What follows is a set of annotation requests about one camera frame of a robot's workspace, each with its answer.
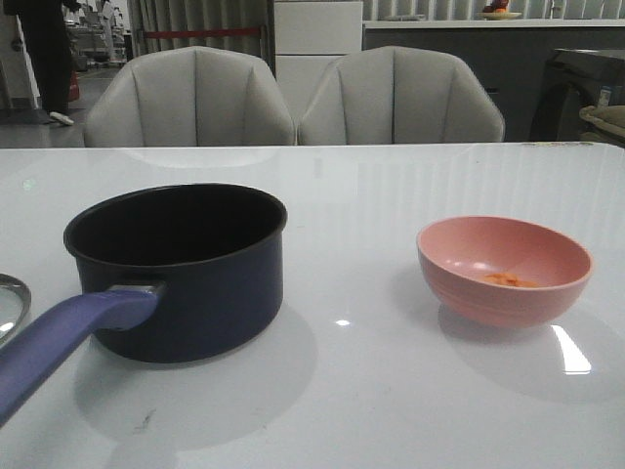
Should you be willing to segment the pink bowl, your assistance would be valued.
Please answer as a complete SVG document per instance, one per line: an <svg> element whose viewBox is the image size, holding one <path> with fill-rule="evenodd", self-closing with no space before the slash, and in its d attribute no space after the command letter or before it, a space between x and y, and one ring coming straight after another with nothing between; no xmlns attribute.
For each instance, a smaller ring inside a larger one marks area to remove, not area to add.
<svg viewBox="0 0 625 469"><path fill-rule="evenodd" d="M594 268L590 252L574 239L511 218L442 219L423 228L416 241L423 276L440 302L464 318L498 327L532 327L561 316ZM482 280L504 272L538 287Z"/></svg>

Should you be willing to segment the orange ham slices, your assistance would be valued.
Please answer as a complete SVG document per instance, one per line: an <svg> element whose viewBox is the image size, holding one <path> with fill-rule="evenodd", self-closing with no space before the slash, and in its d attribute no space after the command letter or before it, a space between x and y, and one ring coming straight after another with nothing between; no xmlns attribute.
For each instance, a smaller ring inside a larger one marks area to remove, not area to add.
<svg viewBox="0 0 625 469"><path fill-rule="evenodd" d="M482 280L488 283L501 285L501 286L522 287L522 288L538 287L538 284L534 281L521 279L517 275L513 273L507 273L507 272L487 274L483 276Z"/></svg>

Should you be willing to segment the glass lid purple knob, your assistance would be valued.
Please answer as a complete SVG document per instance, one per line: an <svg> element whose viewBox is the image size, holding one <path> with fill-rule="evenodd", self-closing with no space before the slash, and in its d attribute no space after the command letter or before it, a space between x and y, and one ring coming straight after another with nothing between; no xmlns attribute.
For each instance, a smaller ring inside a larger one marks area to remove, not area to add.
<svg viewBox="0 0 625 469"><path fill-rule="evenodd" d="M8 343L20 330L31 304L27 285L18 278L1 274L1 345Z"/></svg>

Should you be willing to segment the white cabinet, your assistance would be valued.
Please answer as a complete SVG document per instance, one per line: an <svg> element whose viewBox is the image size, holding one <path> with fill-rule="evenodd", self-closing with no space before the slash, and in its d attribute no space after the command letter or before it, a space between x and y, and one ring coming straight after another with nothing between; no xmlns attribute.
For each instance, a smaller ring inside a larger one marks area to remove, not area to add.
<svg viewBox="0 0 625 469"><path fill-rule="evenodd" d="M362 44L361 1L276 1L275 77L298 120L326 66Z"/></svg>

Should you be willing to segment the red barrier belt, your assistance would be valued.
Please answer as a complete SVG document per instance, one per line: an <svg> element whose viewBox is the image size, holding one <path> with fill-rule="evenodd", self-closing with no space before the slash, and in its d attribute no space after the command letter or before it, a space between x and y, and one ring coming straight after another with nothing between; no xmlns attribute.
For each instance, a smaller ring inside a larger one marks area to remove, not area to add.
<svg viewBox="0 0 625 469"><path fill-rule="evenodd" d="M204 30L167 30L167 31L144 31L146 39L189 39L189 38L219 38L253 36L260 37L263 29L257 27L221 28Z"/></svg>

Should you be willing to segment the grey counter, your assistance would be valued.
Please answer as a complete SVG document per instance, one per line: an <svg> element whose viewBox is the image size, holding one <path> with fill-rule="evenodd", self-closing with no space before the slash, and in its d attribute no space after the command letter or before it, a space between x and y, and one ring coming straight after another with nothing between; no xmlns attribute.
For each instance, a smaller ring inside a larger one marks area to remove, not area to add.
<svg viewBox="0 0 625 469"><path fill-rule="evenodd" d="M544 65L557 49L622 49L622 20L368 21L363 47L403 46L465 61L506 121L508 142L529 141Z"/></svg>

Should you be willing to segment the red bin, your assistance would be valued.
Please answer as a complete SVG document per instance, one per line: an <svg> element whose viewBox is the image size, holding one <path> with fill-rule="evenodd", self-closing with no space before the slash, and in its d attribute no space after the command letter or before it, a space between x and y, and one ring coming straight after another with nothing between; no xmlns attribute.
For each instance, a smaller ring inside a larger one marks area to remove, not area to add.
<svg viewBox="0 0 625 469"><path fill-rule="evenodd" d="M80 88L77 78L77 73L73 70L69 78L68 97L69 102L77 101L80 98Z"/></svg>

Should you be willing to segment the fruit plate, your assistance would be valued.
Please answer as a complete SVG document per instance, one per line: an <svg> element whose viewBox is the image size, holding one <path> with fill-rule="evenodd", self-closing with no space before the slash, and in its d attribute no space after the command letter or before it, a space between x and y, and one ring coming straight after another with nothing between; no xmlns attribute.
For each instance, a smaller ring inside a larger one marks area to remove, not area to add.
<svg viewBox="0 0 625 469"><path fill-rule="evenodd" d="M479 16L488 21L506 21L520 18L521 12L512 12L509 0L491 0L481 9Z"/></svg>

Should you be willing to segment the dark appliance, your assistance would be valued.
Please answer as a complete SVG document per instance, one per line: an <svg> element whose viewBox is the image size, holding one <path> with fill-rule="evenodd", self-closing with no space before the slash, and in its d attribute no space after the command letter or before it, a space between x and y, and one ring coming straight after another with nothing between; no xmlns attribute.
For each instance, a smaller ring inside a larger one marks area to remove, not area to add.
<svg viewBox="0 0 625 469"><path fill-rule="evenodd" d="M544 65L531 141L579 141L587 130L579 110L624 103L622 49L557 49Z"/></svg>

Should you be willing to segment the beige cushion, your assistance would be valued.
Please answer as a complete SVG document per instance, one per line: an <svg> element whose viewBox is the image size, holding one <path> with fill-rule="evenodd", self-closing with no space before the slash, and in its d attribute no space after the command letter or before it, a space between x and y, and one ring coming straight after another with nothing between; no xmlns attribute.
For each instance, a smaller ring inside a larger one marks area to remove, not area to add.
<svg viewBox="0 0 625 469"><path fill-rule="evenodd" d="M584 122L580 139L624 148L625 109L623 105L582 107L579 117Z"/></svg>

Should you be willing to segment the person in black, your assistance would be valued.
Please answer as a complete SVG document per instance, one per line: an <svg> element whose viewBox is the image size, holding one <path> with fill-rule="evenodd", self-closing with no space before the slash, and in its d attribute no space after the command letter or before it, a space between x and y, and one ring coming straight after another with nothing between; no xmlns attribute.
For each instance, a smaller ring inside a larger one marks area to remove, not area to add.
<svg viewBox="0 0 625 469"><path fill-rule="evenodd" d="M30 57L43 109L63 126L74 121L67 115L72 57L62 7L76 13L78 1L4 1L3 12L14 25L13 43L20 41Z"/></svg>

